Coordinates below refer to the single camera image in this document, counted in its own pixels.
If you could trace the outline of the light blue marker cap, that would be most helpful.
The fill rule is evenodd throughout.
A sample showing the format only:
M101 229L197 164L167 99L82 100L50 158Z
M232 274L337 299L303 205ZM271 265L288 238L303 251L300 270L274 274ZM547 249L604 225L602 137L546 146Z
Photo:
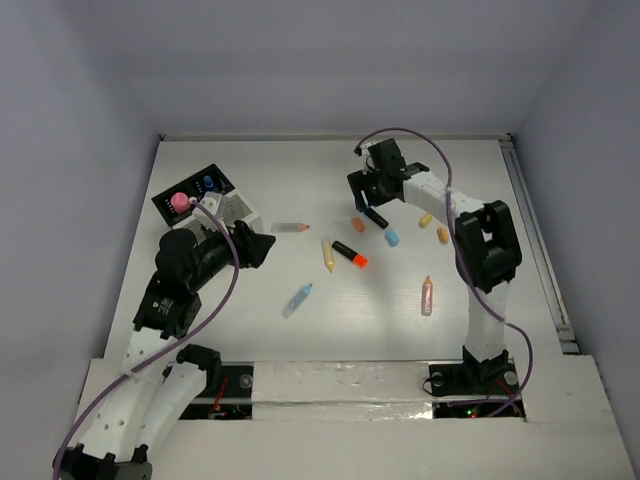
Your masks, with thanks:
M396 247L399 244L399 237L391 228L388 228L384 231L384 237L390 247Z

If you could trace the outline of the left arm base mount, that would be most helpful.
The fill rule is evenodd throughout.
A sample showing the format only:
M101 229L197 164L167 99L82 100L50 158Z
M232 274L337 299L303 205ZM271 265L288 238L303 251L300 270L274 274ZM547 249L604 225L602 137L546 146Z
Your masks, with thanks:
M225 363L213 349L187 345L176 357L205 374L205 388L181 414L181 420L250 420L252 418L253 363Z

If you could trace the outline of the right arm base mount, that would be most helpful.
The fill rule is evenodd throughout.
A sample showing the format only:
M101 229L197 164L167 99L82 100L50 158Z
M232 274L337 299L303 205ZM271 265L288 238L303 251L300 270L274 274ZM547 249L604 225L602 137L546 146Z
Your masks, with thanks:
M434 363L422 382L432 398L435 419L526 417L520 380L506 349L489 360L476 360L466 348L462 359Z

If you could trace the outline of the black highlighter orange cap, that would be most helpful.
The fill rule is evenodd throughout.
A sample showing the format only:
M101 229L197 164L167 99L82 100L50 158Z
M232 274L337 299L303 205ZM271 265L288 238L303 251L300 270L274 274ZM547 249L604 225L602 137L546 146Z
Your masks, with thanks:
M338 252L341 256L343 256L358 268L363 269L368 265L368 259L366 257L348 247L344 243L340 241L333 241L331 246L333 250Z

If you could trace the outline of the light blue marker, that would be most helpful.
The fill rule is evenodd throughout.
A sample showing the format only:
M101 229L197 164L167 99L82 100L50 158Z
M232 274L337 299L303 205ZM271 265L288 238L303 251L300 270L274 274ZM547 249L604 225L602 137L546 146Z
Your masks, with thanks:
M312 288L313 288L312 283L302 286L293 295L293 297L283 306L282 316L284 318L290 318L296 312L296 310L300 307L300 305L309 297Z

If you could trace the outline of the pink-capped marker tube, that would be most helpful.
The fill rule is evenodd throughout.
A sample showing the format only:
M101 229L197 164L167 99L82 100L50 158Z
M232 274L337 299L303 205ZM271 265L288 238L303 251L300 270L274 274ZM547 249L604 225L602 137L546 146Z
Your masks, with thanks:
M176 192L170 198L170 206L176 215L188 212L191 208L190 197L184 192Z

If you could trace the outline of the pink marker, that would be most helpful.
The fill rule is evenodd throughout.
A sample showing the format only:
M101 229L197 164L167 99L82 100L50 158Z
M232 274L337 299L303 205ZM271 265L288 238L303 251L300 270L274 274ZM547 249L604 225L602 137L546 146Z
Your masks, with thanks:
M421 314L430 316L433 311L433 282L429 276L422 284L421 291Z

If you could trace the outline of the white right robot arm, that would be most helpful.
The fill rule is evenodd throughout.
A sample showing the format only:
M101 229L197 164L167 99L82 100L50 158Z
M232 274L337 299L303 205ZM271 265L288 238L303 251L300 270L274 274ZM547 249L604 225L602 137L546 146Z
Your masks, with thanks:
M455 190L427 166L407 163L395 140L360 142L361 169L347 181L358 210L400 200L443 223L451 236L456 270L468 291L468 330L462 358L430 367L436 397L487 396L512 371L505 343L505 303L522 251L508 205Z

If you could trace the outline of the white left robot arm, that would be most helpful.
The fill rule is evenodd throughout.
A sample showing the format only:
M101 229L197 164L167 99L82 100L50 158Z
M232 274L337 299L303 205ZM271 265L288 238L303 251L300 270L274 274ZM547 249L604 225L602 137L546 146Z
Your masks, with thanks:
M54 478L151 478L151 455L187 405L222 387L220 353L191 341L200 330L200 289L226 266L234 277L260 267L275 242L243 221L160 238L118 377L71 427L54 457Z

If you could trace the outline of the black highlighter blue cap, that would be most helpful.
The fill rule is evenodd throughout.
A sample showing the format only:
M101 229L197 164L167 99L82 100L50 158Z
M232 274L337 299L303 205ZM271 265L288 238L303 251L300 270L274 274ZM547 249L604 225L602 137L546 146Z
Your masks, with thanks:
M389 222L373 208L367 208L364 211L364 215L381 229L387 229L389 227Z

